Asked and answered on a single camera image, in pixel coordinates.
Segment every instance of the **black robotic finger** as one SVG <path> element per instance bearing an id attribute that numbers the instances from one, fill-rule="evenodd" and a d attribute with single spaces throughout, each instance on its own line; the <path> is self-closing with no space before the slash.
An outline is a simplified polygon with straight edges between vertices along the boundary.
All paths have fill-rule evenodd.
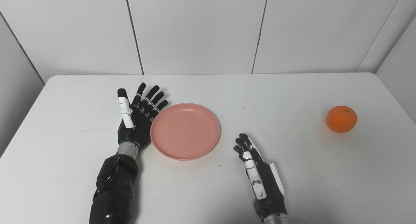
<path id="1" fill-rule="evenodd" d="M 153 95 L 156 94 L 157 91 L 159 91 L 160 87 L 158 85 L 155 85 L 154 87 L 152 87 L 152 89 L 150 89 L 149 93 L 147 93 L 146 97 L 144 97 L 145 100 L 147 100 L 147 102 L 150 101 L 150 99 L 153 97 Z"/>
<path id="2" fill-rule="evenodd" d="M 156 106 L 156 108 L 150 113 L 150 120 L 153 122 L 153 120 L 156 118 L 156 116 L 160 113 L 160 111 L 166 107 L 166 105 L 168 105 L 168 101 L 164 100 L 162 101 L 160 104 L 158 104 L 158 106 Z"/>
<path id="3" fill-rule="evenodd" d="M 151 104 L 148 104 L 147 107 L 144 108 L 144 111 L 143 111 L 144 116 L 149 116 L 152 110 L 153 110 L 153 106 Z"/>
<path id="4" fill-rule="evenodd" d="M 235 145 L 233 149 L 234 149 L 234 151 L 238 152 L 239 154 L 244 153 L 244 149 L 240 145 Z"/>
<path id="5" fill-rule="evenodd" d="M 117 96 L 118 96 L 119 98 L 126 98 L 126 99 L 129 99 L 129 98 L 127 97 L 127 91 L 126 91 L 126 89 L 124 89 L 124 88 L 119 88 L 119 89 L 117 90 Z"/>
<path id="6" fill-rule="evenodd" d="M 133 101 L 131 102 L 131 106 L 133 110 L 137 110 L 139 108 L 141 102 L 141 96 L 143 95 L 143 91 L 146 88 L 146 83 L 142 82 L 137 89 L 136 95 L 134 96 Z"/>
<path id="7" fill-rule="evenodd" d="M 241 133 L 239 134 L 239 137 L 245 142 L 245 144 L 247 144 L 247 146 L 250 148 L 251 145 L 253 145 L 253 143 L 251 142 L 251 140 L 248 138 L 248 135 Z"/>
<path id="8" fill-rule="evenodd" d="M 164 92 L 159 92 L 154 98 L 153 100 L 150 102 L 150 104 L 155 107 L 156 104 L 160 101 L 160 99 L 165 95 Z"/>
<path id="9" fill-rule="evenodd" d="M 160 87 L 158 85 L 152 87 L 152 89 L 150 89 L 149 93 L 144 97 L 144 99 L 141 100 L 140 105 L 138 107 L 140 113 L 144 113 L 145 109 L 147 108 L 147 105 L 150 102 L 150 99 L 153 97 L 153 95 L 155 95 L 157 91 L 159 91 L 159 89 Z"/>
<path id="10" fill-rule="evenodd" d="M 248 151 L 248 147 L 247 147 L 247 145 L 245 144 L 245 142 L 244 142 L 241 138 L 236 138 L 236 139 L 235 139 L 235 142 L 236 142 L 238 145 L 240 145 L 240 146 L 244 149 L 244 151 Z"/>

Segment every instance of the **robotic arm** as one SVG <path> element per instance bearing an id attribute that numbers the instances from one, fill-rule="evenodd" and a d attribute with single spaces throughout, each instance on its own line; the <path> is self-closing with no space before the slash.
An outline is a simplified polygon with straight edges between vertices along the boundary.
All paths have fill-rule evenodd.
<path id="1" fill-rule="evenodd" d="M 145 88 L 145 83 L 139 86 L 131 106 L 126 90 L 118 90 L 123 115 L 118 130 L 119 148 L 104 161 L 98 174 L 89 224 L 131 223 L 134 182 L 138 175 L 136 156 L 150 142 L 154 118 L 168 105 L 166 100 L 157 105 L 164 96 L 163 92 L 155 95 L 159 91 L 157 85 L 142 99 Z"/>
<path id="2" fill-rule="evenodd" d="M 285 207 L 282 182 L 273 163 L 264 162 L 257 147 L 248 135 L 241 133 L 235 139 L 234 151 L 244 162 L 247 177 L 251 182 L 255 199 L 254 209 L 266 224 L 289 224 Z"/>

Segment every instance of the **white backdrop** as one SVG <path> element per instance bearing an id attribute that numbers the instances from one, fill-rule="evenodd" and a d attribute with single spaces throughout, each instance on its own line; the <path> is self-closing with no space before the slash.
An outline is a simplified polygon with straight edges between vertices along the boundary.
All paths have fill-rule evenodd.
<path id="1" fill-rule="evenodd" d="M 144 74 L 373 72 L 416 0 L 129 0 Z M 141 74 L 126 0 L 0 0 L 46 81 Z"/>
<path id="2" fill-rule="evenodd" d="M 43 83 L 0 15 L 0 156 Z"/>

